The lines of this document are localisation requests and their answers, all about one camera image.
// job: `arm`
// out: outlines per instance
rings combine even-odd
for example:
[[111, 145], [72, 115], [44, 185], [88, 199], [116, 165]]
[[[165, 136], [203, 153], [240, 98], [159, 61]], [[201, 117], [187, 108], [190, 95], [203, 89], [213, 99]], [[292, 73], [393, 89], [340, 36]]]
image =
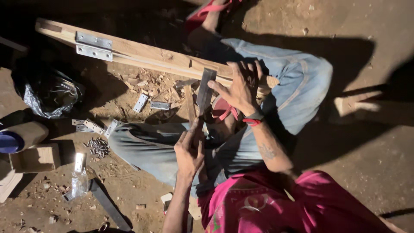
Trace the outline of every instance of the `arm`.
[[[226, 88], [218, 82], [209, 81], [208, 85], [217, 91], [231, 106], [239, 109], [245, 116], [250, 116], [260, 108], [256, 101], [259, 77], [263, 76], [259, 62], [255, 65], [244, 62], [227, 63], [233, 69], [233, 83]], [[272, 172], [282, 172], [292, 168], [283, 146], [270, 130], [268, 124], [262, 123], [252, 127], [259, 152], [267, 168]]]
[[193, 179], [177, 174], [176, 187], [165, 217], [162, 232], [186, 232], [188, 202]]
[[186, 232], [191, 184], [204, 160], [202, 126], [202, 121], [196, 119], [174, 146], [178, 163], [177, 181], [162, 228], [164, 233]]
[[283, 146], [270, 130], [266, 121], [252, 128], [260, 155], [266, 167], [272, 172], [282, 172], [293, 167]]

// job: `man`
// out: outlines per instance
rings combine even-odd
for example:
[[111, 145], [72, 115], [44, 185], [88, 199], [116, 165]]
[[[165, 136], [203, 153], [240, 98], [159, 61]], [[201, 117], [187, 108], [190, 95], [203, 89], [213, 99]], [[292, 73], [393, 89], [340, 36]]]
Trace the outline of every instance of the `man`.
[[[212, 5], [224, 3], [216, 0]], [[248, 125], [235, 133], [238, 113], [233, 111], [217, 124], [197, 119], [191, 128], [126, 124], [109, 138], [113, 151], [133, 167], [175, 185], [163, 232], [185, 232], [190, 194], [199, 197], [202, 224], [209, 233], [389, 232], [328, 174], [306, 172], [293, 180], [292, 163], [275, 136], [279, 130], [296, 135], [315, 116], [327, 93], [332, 66], [299, 51], [222, 40], [215, 32], [218, 18], [219, 12], [208, 12], [189, 35], [189, 44], [210, 60], [244, 60], [228, 63], [234, 75], [230, 88], [215, 81], [208, 86], [239, 110]], [[280, 85], [259, 106], [256, 92], [262, 68], [278, 77]], [[269, 127], [275, 122], [284, 129]]]

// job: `black plastic bag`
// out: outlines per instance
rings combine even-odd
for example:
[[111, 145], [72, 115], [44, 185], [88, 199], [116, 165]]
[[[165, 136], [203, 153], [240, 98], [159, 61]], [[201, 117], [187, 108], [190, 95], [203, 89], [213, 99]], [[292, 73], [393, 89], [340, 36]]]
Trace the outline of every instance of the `black plastic bag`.
[[48, 119], [63, 118], [81, 101], [84, 86], [45, 62], [22, 58], [12, 72], [14, 88], [33, 113]]

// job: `mortise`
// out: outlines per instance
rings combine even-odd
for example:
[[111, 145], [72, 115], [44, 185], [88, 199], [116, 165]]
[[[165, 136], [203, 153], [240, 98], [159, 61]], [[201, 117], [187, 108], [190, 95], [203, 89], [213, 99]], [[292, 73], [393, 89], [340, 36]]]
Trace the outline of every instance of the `mortise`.
[[47, 29], [47, 30], [51, 30], [54, 32], [62, 32], [62, 28], [56, 25], [52, 25], [52, 24], [48, 24], [46, 22], [41, 22], [40, 23], [40, 28], [42, 29]]

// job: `hinge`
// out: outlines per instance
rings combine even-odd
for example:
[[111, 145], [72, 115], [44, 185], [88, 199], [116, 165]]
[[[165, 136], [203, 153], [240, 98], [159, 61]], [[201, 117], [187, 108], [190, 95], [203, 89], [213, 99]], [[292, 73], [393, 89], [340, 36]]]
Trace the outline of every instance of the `hinge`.
[[76, 53], [105, 61], [112, 61], [112, 40], [76, 32]]

